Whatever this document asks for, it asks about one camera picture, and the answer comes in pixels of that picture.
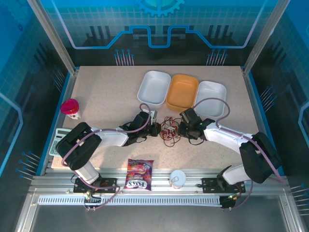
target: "blue edge trim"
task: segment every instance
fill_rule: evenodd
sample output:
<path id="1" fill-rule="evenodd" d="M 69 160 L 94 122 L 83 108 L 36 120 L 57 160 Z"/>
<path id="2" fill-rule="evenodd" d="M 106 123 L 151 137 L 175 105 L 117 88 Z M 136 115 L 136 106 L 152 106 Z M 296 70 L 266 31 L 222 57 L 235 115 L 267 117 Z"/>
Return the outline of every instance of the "blue edge trim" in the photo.
<path id="1" fill-rule="evenodd" d="M 60 107 L 61 107 L 61 104 L 62 104 L 62 101 L 63 101 L 63 98 L 64 98 L 64 94 L 65 94 L 66 88 L 67 88 L 68 83 L 69 83 L 69 78 L 70 78 L 70 73 L 68 72 L 67 77 L 66 77 L 66 81 L 65 81 L 64 86 L 62 88 L 62 92 L 61 92 L 61 95 L 60 95 L 60 98 L 59 98 L 59 102 L 58 102 L 58 105 L 57 105 L 57 108 L 56 108 L 54 119 L 53 119 L 51 128 L 50 128 L 49 133 L 48 133 L 48 137 L 47 137 L 47 140 L 46 140 L 46 143 L 45 143 L 45 147 L 44 147 L 44 150 L 43 150 L 43 153 L 42 153 L 42 157 L 41 157 L 41 160 L 40 160 L 39 167 L 37 169 L 36 175 L 40 175 L 40 172 L 42 171 L 42 168 L 43 168 L 43 165 L 44 165 L 44 161 L 45 161 L 45 158 L 47 156 L 48 146 L 49 146 L 50 140 L 51 140 L 51 138 L 53 136 L 53 132 L 54 132 L 54 129 L 55 129 L 55 126 L 56 126 L 56 121 L 57 121 L 57 118 L 58 118 L 58 115 L 59 115 L 59 112 L 60 112 Z M 259 96 L 259 94 L 257 92 L 257 88 L 256 88 L 256 85 L 255 85 L 255 82 L 254 82 L 254 79 L 253 79 L 253 76 L 252 76 L 251 72 L 249 72 L 249 79 L 250 79 L 250 82 L 251 82 L 252 87 L 253 87 L 253 92 L 254 92 L 254 95 L 256 97 L 257 105 L 258 105 L 259 110 L 261 112 L 262 121 L 263 121 L 264 126 L 266 128 L 266 134 L 267 134 L 270 142 L 273 144 L 273 146 L 276 149 L 276 146 L 275 146 L 274 140 L 272 138 L 272 135 L 271 135 L 271 132 L 270 132 L 270 128 L 269 128 L 269 125 L 268 125 L 268 122 L 267 122 L 267 119 L 266 119 L 266 115 L 265 115 L 263 107 L 262 107 L 261 100 L 260 100 L 259 97 L 257 97 L 257 96 Z M 284 171 L 282 169 L 282 166 L 278 169 L 278 172 L 279 172 L 280 175 L 284 175 Z"/>
<path id="2" fill-rule="evenodd" d="M 53 119 L 52 125 L 50 127 L 50 130 L 49 130 L 49 133 L 48 133 L 48 136 L 47 136 L 47 139 L 46 139 L 44 150 L 42 152 L 42 157 L 40 159 L 40 163 L 39 163 L 39 166 L 38 166 L 38 169 L 37 169 L 35 175 L 40 175 L 40 173 L 43 169 L 44 161 L 46 159 L 46 156 L 48 155 L 49 143 L 50 143 L 52 136 L 53 136 L 53 133 L 54 133 L 57 118 L 58 118 L 58 115 L 60 113 L 60 107 L 61 107 L 61 104 L 62 104 L 62 101 L 63 101 L 63 98 L 64 98 L 64 94 L 66 92 L 66 89 L 67 89 L 67 86 L 68 86 L 68 83 L 69 83 L 69 79 L 70 79 L 70 73 L 68 72 L 67 77 L 66 77 L 66 81 L 64 82 L 64 85 L 63 85 L 63 88 L 62 88 L 62 91 L 61 91 L 61 95 L 60 95 L 60 98 L 59 98 L 59 102 L 58 102 L 58 105 L 57 105 L 57 108 L 56 108 L 56 111 L 55 111 L 54 119 Z"/>
<path id="3" fill-rule="evenodd" d="M 250 82 L 251 82 L 251 85 L 252 85 L 252 88 L 253 88 L 253 92 L 254 92 L 254 95 L 255 95 L 255 98 L 256 98 L 256 101 L 257 101 L 257 105 L 258 105 L 259 110 L 261 112 L 262 121 L 263 121 L 263 124 L 264 124 L 265 129 L 266 129 L 266 135 L 269 138 L 271 144 L 276 149 L 275 142 L 274 142 L 274 139 L 272 138 L 272 135 L 271 135 L 271 132 L 270 132 L 270 128 L 269 128 L 269 125 L 268 125 L 268 122 L 267 122 L 267 119 L 266 119 L 266 115 L 265 115 L 265 112 L 263 110 L 262 103 L 261 103 L 261 100 L 259 98 L 259 94 L 257 92 L 257 88 L 256 88 L 256 85 L 255 85 L 255 82 L 254 82 L 254 79 L 253 79 L 251 71 L 249 72 L 249 79 L 250 79 Z M 282 166 L 280 166 L 278 168 L 278 172 L 279 172 L 280 175 L 284 175 L 284 171 L 283 171 Z"/>

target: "red lid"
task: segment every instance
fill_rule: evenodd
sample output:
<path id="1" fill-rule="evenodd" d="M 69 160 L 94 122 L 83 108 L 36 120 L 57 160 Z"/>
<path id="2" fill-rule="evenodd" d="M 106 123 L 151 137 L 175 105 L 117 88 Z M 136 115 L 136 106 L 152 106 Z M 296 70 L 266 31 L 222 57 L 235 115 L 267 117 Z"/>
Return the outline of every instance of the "red lid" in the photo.
<path id="1" fill-rule="evenodd" d="M 60 111 L 66 115 L 75 114 L 78 112 L 78 110 L 79 110 L 79 104 L 73 98 L 65 101 L 60 107 Z"/>

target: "snack bag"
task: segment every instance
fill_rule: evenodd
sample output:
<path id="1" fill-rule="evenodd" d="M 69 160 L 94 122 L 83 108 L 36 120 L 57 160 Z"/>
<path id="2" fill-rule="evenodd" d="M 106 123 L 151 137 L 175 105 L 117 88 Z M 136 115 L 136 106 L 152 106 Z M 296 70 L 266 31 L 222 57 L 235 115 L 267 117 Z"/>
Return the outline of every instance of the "snack bag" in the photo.
<path id="1" fill-rule="evenodd" d="M 129 159 L 125 189 L 146 189 L 151 191 L 153 160 Z"/>

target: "black mounting plate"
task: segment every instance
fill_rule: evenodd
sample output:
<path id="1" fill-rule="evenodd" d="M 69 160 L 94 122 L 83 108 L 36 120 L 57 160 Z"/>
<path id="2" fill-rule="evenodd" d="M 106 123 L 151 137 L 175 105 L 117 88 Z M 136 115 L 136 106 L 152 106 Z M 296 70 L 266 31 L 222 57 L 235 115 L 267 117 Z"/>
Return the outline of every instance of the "black mounting plate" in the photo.
<path id="1" fill-rule="evenodd" d="M 116 178 L 101 178 L 100 186 L 101 187 L 109 187 L 109 186 L 116 186 L 117 179 Z M 80 178 L 75 179 L 74 184 L 74 193 L 86 193 L 88 190 L 94 192 L 94 188 L 90 188 L 89 186 L 85 185 Z M 111 189 L 98 189 L 96 193 L 115 193 L 116 187 Z"/>
<path id="2" fill-rule="evenodd" d="M 241 193 L 246 192 L 245 185 L 241 187 L 241 184 L 244 184 L 243 182 L 237 183 L 237 186 L 241 188 Z M 217 178 L 202 178 L 202 188 L 203 193 L 238 193 L 239 189 L 232 185 L 230 187 L 225 188 L 225 191 L 223 191 L 220 186 L 217 183 Z"/>

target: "orange plastic tray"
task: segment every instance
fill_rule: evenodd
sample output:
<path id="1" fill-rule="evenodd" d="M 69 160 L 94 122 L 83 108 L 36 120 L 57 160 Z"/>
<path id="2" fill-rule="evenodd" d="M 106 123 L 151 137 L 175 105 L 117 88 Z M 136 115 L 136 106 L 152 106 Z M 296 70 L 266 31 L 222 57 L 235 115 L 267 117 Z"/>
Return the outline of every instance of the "orange plastic tray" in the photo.
<path id="1" fill-rule="evenodd" d="M 194 106 L 198 80 L 192 76 L 178 74 L 169 85 L 166 103 L 170 110 L 182 112 Z"/>

